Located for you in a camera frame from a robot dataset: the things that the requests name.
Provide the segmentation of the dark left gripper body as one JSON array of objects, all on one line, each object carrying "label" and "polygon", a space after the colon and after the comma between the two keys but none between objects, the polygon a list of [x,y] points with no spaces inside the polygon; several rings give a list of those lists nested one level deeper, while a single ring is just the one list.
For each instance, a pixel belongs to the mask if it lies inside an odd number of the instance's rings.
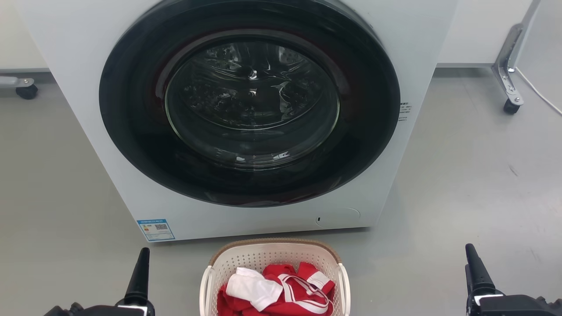
[{"label": "dark left gripper body", "polygon": [[120,300],[114,305],[93,305],[88,308],[74,302],[63,309],[56,305],[46,316],[154,316],[155,308],[148,300]]}]

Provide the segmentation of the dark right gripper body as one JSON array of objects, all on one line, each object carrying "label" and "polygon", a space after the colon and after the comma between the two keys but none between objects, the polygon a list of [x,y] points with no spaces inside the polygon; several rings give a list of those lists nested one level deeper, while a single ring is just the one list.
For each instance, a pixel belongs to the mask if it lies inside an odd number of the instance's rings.
[{"label": "dark right gripper body", "polygon": [[470,295],[466,303],[468,316],[560,316],[561,300],[546,302],[544,297],[478,293]]}]

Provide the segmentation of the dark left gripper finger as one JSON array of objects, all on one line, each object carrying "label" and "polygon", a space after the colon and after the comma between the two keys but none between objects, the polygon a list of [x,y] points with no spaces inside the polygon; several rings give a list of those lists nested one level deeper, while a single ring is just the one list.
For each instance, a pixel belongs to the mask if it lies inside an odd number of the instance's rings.
[{"label": "dark left gripper finger", "polygon": [[124,304],[148,304],[149,248],[142,248],[129,280]]}]

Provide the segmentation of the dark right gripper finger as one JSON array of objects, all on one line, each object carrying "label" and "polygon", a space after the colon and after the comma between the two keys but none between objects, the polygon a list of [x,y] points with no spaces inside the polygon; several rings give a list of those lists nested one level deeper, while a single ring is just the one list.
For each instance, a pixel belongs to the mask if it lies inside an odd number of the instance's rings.
[{"label": "dark right gripper finger", "polygon": [[465,246],[466,286],[469,296],[497,294],[496,287],[473,244]]}]

